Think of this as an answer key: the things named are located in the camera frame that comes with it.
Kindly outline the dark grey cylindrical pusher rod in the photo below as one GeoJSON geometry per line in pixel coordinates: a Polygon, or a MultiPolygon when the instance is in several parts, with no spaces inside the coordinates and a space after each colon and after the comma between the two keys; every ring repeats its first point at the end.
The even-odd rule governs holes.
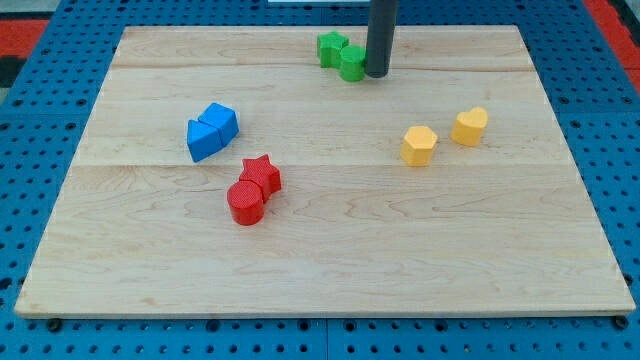
{"type": "Polygon", "coordinates": [[[365,73],[383,78],[389,71],[398,0],[371,0],[368,16],[365,73]]]}

